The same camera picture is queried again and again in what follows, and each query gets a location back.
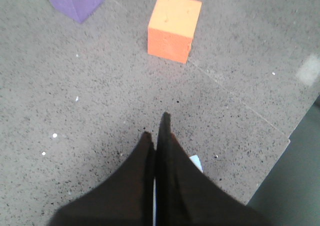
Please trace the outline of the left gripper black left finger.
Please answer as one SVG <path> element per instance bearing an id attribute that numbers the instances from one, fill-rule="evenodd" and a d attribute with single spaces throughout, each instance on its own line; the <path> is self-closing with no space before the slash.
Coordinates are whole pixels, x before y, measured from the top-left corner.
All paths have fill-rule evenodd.
<path id="1" fill-rule="evenodd" d="M 156 151 L 149 132 L 102 184 L 61 207 L 51 226 L 151 226 Z"/>

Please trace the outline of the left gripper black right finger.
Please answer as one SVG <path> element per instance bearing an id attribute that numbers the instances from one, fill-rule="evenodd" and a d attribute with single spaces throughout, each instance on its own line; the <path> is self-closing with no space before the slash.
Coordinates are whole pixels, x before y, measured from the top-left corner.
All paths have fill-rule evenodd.
<path id="1" fill-rule="evenodd" d="M 156 225 L 270 226 L 260 213 L 228 195 L 190 160 L 171 132 L 164 112 L 158 131 L 156 163 Z"/>

